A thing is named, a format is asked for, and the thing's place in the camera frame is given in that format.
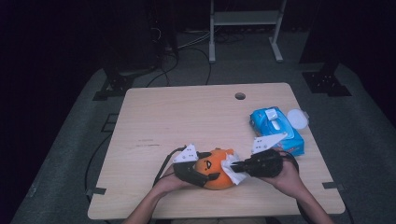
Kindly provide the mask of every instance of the orange object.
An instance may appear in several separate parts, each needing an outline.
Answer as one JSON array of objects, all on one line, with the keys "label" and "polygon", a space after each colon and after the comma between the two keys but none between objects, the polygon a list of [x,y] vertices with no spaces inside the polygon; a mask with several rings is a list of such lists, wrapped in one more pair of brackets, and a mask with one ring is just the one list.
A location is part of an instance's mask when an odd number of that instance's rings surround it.
[{"label": "orange object", "polygon": [[207,189],[227,189],[233,186],[233,181],[223,171],[221,161],[227,159],[227,154],[233,155],[233,149],[215,148],[210,151],[211,156],[202,158],[195,163],[195,170],[203,175],[220,173],[216,180],[207,181],[204,185]]}]

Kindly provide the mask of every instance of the wooden table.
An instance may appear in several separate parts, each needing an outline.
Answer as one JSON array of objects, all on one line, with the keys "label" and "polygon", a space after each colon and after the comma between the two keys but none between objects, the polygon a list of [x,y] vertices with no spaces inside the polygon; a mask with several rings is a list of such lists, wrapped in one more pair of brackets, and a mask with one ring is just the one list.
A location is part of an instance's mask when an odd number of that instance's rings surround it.
[{"label": "wooden table", "polygon": [[[237,93],[246,98],[236,99]],[[128,90],[96,186],[106,193],[93,195],[88,216],[126,218],[149,192],[165,157],[175,148],[190,143],[201,152],[233,148],[241,160],[249,158],[255,136],[249,115],[273,105],[284,113],[299,108],[286,83]],[[309,113],[309,108],[302,109]],[[343,213],[338,190],[322,185],[332,182],[332,177],[311,131],[305,128],[300,134],[305,140],[305,155],[297,158],[302,180],[329,214]],[[225,190],[191,187],[172,192],[160,200],[153,217],[296,214],[295,200],[249,177]]]}]

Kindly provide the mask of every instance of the gray carpet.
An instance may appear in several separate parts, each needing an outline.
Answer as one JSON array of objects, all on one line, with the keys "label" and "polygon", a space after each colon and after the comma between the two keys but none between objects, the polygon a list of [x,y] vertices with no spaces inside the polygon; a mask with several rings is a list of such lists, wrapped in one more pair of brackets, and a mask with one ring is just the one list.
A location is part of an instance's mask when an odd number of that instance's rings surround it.
[{"label": "gray carpet", "polygon": [[[396,220],[396,130],[376,106],[352,71],[340,65],[335,74],[352,96],[329,97],[311,93],[302,72],[316,71],[321,64],[298,64],[307,33],[281,33],[278,44],[284,57],[276,63],[268,43],[269,34],[246,34],[232,44],[217,44],[217,62],[211,65],[209,85],[287,82],[301,106],[310,116],[310,129],[341,192],[355,223],[394,223]],[[179,35],[179,45],[197,36]],[[207,41],[193,46],[208,52]],[[175,64],[165,57],[163,69]],[[162,71],[138,77],[134,88],[144,88]],[[198,50],[185,49],[175,69],[168,73],[171,86],[205,85],[209,64]],[[12,223],[105,223],[89,220],[88,188],[95,187],[106,155],[108,133],[102,127],[110,113],[119,113],[122,97],[93,101],[106,75],[103,70],[92,75],[64,126],[59,131],[31,190]],[[166,86],[165,77],[150,87]],[[350,223],[347,212],[332,216],[336,223]],[[282,223],[304,223],[300,216],[280,217]]]}]

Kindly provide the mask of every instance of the white lid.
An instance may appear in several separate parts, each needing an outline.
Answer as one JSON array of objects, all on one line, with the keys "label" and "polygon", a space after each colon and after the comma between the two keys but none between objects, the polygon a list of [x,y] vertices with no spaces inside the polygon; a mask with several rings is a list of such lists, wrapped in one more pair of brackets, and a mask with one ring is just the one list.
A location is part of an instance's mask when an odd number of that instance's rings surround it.
[{"label": "white lid", "polygon": [[295,129],[303,129],[308,125],[308,117],[301,109],[292,109],[289,111],[288,120]]}]

